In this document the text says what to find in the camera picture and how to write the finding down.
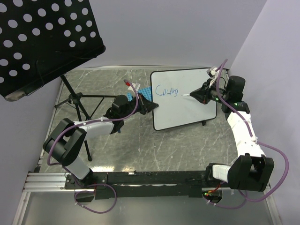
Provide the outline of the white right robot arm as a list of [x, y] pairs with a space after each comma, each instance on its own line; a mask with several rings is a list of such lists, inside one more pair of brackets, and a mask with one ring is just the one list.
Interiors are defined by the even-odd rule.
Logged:
[[232, 130], [238, 153], [232, 166], [210, 163], [206, 168], [205, 183], [214, 187], [223, 181], [231, 189], [262, 192], [270, 179], [274, 161], [266, 157], [255, 142], [250, 109], [242, 101], [245, 82], [242, 77], [230, 76], [227, 86], [218, 96], [217, 81], [209, 78], [201, 88], [192, 91], [190, 96], [204, 105], [210, 101], [222, 105], [221, 109]]

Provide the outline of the white whiteboard black frame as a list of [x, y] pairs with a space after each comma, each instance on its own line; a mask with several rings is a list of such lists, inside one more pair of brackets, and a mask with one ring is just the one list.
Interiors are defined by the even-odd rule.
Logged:
[[209, 79], [207, 68], [156, 71], [150, 75], [152, 102], [159, 104], [153, 110], [156, 131], [211, 120], [217, 116], [217, 104], [203, 105], [182, 94], [200, 88]]

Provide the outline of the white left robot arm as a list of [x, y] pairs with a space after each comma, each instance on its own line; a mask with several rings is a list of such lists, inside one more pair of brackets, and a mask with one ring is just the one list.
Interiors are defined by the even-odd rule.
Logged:
[[76, 177], [81, 188], [93, 183], [93, 171], [79, 157], [84, 142], [95, 136], [120, 132], [124, 119], [135, 113], [146, 115], [158, 108], [159, 104], [149, 101], [138, 93], [131, 101], [125, 95], [118, 95], [103, 117], [88, 121], [60, 121], [43, 144], [49, 158], [54, 158], [66, 171]]

